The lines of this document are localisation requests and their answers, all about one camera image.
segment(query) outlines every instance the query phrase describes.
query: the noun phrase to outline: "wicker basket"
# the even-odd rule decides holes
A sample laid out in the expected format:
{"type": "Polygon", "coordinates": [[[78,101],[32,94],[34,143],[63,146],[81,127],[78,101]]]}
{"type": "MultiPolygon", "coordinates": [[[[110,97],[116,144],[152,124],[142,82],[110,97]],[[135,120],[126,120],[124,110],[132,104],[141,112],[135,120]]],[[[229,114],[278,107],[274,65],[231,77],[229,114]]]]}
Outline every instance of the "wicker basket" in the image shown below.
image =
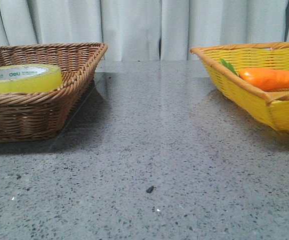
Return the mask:
{"type": "Polygon", "coordinates": [[[220,64],[232,63],[236,72],[247,67],[289,70],[289,42],[193,47],[215,86],[256,120],[277,131],[289,132],[289,89],[263,91],[220,64]]]}
{"type": "Polygon", "coordinates": [[[0,46],[0,67],[58,65],[62,85],[36,93],[0,93],[0,143],[49,139],[56,135],[107,50],[105,43],[0,46]]]}

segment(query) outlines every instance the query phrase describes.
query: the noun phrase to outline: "toy carrot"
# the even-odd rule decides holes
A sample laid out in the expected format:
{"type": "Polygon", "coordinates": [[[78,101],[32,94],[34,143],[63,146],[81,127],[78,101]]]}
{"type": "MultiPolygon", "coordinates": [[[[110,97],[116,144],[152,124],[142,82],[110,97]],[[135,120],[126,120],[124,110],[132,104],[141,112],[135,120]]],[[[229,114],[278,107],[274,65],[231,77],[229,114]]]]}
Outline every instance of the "toy carrot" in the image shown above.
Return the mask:
{"type": "Polygon", "coordinates": [[[250,67],[241,69],[239,77],[264,91],[289,89],[289,70],[250,67]]]}

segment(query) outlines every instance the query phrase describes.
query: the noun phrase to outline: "yellow tape roll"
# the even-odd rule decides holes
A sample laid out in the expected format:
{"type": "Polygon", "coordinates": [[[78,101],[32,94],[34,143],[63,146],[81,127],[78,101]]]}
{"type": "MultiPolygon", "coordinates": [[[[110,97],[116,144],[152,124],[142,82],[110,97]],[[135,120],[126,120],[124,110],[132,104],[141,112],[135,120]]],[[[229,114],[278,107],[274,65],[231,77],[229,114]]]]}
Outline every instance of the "yellow tape roll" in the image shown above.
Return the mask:
{"type": "Polygon", "coordinates": [[[0,67],[0,93],[47,92],[62,84],[60,68],[50,64],[0,67]]]}

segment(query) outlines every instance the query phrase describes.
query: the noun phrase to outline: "gray speckled surface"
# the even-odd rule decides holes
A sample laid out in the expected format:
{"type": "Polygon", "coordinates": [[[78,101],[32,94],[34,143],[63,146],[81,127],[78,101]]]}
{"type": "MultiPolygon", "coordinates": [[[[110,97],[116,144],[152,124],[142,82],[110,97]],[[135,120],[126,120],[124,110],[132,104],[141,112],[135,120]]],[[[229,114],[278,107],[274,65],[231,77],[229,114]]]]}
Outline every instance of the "gray speckled surface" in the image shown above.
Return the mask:
{"type": "Polygon", "coordinates": [[[95,83],[55,138],[0,143],[0,239],[289,240],[289,135],[199,61],[102,61],[95,83]]]}

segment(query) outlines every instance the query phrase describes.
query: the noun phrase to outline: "white curtain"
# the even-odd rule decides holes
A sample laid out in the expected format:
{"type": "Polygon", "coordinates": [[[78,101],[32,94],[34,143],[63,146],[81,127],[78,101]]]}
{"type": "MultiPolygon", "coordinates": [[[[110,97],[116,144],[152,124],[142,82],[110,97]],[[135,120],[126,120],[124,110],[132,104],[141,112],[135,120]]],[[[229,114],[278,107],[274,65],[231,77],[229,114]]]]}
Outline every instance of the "white curtain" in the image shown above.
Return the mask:
{"type": "Polygon", "coordinates": [[[105,42],[106,60],[147,61],[284,41],[289,0],[0,0],[0,46],[105,42]]]}

